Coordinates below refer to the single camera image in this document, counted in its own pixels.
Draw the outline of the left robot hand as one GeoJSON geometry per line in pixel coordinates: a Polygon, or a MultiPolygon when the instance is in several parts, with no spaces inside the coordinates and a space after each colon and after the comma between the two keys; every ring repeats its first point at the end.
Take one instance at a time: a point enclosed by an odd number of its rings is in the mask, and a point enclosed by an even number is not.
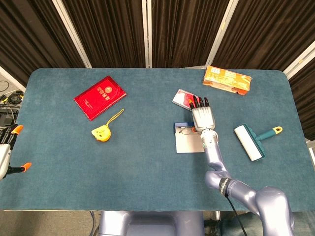
{"type": "Polygon", "coordinates": [[[21,167],[11,167],[11,153],[13,151],[17,136],[23,130],[23,125],[14,124],[0,131],[0,179],[7,175],[26,172],[32,164],[25,163],[21,167]]]}

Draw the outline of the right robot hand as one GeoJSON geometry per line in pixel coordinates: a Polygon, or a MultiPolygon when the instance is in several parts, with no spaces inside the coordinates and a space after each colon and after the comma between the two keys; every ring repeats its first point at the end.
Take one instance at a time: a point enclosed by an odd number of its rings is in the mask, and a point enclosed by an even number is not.
{"type": "Polygon", "coordinates": [[[189,101],[189,106],[192,112],[194,127],[201,134],[204,130],[214,130],[215,120],[208,99],[205,97],[192,96],[193,101],[189,101]]]}

